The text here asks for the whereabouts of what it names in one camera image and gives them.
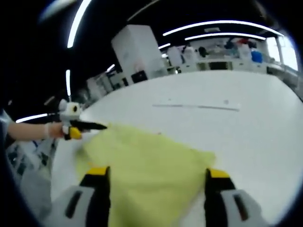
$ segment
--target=human arm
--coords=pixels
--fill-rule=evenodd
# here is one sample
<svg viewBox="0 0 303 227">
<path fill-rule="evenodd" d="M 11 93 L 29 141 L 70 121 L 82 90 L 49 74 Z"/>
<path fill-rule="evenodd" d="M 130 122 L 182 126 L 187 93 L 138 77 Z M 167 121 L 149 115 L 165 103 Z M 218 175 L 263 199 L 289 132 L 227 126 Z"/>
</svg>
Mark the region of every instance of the human arm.
<svg viewBox="0 0 303 227">
<path fill-rule="evenodd" d="M 62 122 L 50 123 L 47 129 L 45 129 L 45 124 L 10 122 L 8 125 L 8 134 L 15 140 L 42 140 L 48 137 L 63 138 L 62 126 Z"/>
</svg>

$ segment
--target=white table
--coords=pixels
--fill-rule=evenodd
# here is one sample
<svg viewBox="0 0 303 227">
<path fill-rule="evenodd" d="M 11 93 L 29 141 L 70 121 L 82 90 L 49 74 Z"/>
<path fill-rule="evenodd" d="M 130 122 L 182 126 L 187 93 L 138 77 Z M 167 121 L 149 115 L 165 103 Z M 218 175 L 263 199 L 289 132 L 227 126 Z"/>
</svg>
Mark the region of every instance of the white table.
<svg viewBox="0 0 303 227">
<path fill-rule="evenodd" d="M 220 105 L 225 100 L 240 104 L 240 111 L 153 106 Z M 81 119 L 129 124 L 214 151 L 215 167 L 228 172 L 236 186 L 261 205 L 269 223 L 283 217 L 302 184 L 303 104 L 274 76 L 218 70 L 152 79 L 110 93 L 85 110 Z M 78 184 L 73 155 L 82 142 L 59 142 L 52 200 Z M 201 196 L 185 218 L 188 225 L 204 222 Z"/>
</svg>

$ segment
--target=yellow towel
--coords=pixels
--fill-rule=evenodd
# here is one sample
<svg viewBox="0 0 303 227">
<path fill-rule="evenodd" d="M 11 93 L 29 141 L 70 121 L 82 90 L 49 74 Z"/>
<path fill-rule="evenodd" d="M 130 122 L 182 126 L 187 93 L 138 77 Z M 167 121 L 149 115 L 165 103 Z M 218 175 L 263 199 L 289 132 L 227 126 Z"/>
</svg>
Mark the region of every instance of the yellow towel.
<svg viewBox="0 0 303 227">
<path fill-rule="evenodd" d="M 77 152 L 79 180 L 94 166 L 111 168 L 110 227 L 168 227 L 203 188 L 212 152 L 163 135 L 109 125 Z"/>
</svg>

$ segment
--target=human hand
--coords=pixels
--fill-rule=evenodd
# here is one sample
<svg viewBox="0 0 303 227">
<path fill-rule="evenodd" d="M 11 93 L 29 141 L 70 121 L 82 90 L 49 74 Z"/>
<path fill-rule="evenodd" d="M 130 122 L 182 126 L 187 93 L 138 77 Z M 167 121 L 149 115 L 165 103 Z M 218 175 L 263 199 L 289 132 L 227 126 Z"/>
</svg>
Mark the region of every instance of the human hand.
<svg viewBox="0 0 303 227">
<path fill-rule="evenodd" d="M 62 122 L 55 122 L 51 123 L 49 126 L 49 135 L 51 138 L 63 138 L 64 133 L 62 130 L 63 123 Z"/>
</svg>

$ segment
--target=curved ceiling light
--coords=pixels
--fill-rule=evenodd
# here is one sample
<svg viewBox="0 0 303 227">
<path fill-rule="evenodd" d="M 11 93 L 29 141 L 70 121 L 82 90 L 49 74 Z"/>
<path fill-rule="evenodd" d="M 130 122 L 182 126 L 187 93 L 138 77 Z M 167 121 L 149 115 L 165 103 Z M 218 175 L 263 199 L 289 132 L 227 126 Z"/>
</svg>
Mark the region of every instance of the curved ceiling light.
<svg viewBox="0 0 303 227">
<path fill-rule="evenodd" d="M 90 2 L 91 0 L 83 0 L 83 2 L 81 3 L 71 26 L 70 36 L 68 37 L 68 42 L 67 42 L 67 48 L 71 48 L 74 45 L 74 40 L 76 37 L 78 26 Z"/>
<path fill-rule="evenodd" d="M 39 23 L 56 16 L 60 11 L 67 8 L 77 0 L 53 0 L 40 14 Z"/>
<path fill-rule="evenodd" d="M 46 116 L 47 116 L 47 114 L 44 113 L 44 114 L 34 115 L 34 116 L 30 116 L 30 117 L 24 117 L 24 118 L 16 120 L 16 123 L 21 123 L 21 122 L 29 121 L 29 120 L 40 118 L 40 117 L 46 117 Z"/>
<path fill-rule="evenodd" d="M 246 21 L 239 21 L 239 20 L 215 20 L 215 21 L 206 21 L 206 22 L 201 22 L 201 23 L 196 23 L 196 24 L 192 24 L 192 25 L 187 25 L 187 26 L 183 26 L 183 27 L 179 27 L 176 29 L 173 29 L 169 32 L 166 32 L 163 34 L 163 36 L 167 36 L 170 35 L 172 33 L 178 32 L 178 31 L 182 31 L 184 29 L 188 29 L 191 27 L 197 27 L 197 26 L 203 26 L 203 25 L 215 25 L 215 24 L 237 24 L 237 25 L 248 25 L 248 26 L 253 26 L 253 27 L 258 27 L 264 30 L 267 30 L 269 32 L 275 33 L 277 35 L 280 36 L 284 36 L 282 33 L 277 32 L 276 30 L 269 28 L 269 27 L 265 27 L 263 25 L 258 25 L 255 23 L 251 23 L 251 22 L 246 22 Z"/>
<path fill-rule="evenodd" d="M 112 64 L 111 66 L 108 67 L 108 69 L 106 70 L 106 72 L 111 71 L 114 67 L 115 67 L 115 64 Z"/>
<path fill-rule="evenodd" d="M 159 46 L 158 49 L 160 50 L 160 49 L 162 49 L 162 48 L 164 48 L 164 47 L 168 47 L 168 46 L 170 46 L 170 44 L 164 44 L 164 45 L 162 45 L 162 46 Z"/>
<path fill-rule="evenodd" d="M 250 38 L 254 38 L 254 39 L 266 40 L 266 38 L 258 36 L 258 35 L 250 35 L 250 34 L 236 33 L 236 32 L 222 32 L 222 33 L 211 33 L 211 34 L 204 34 L 204 35 L 196 35 L 196 36 L 185 38 L 185 40 L 198 39 L 198 38 L 204 38 L 204 37 L 210 37 L 210 36 L 221 36 L 221 35 L 245 36 L 245 37 L 250 37 Z"/>
<path fill-rule="evenodd" d="M 130 18 L 127 19 L 127 21 L 130 21 L 131 19 L 133 19 L 135 16 L 137 16 L 139 13 L 141 13 L 142 11 L 146 10 L 149 6 L 155 4 L 156 2 L 158 2 L 160 0 L 151 0 L 150 3 L 148 3 L 146 6 L 144 6 L 143 8 L 141 8 L 140 10 L 138 10 L 137 12 L 135 12 Z"/>
<path fill-rule="evenodd" d="M 71 96 L 71 71 L 67 70 L 65 72 L 65 80 L 66 80 L 66 90 L 68 97 Z"/>
</svg>

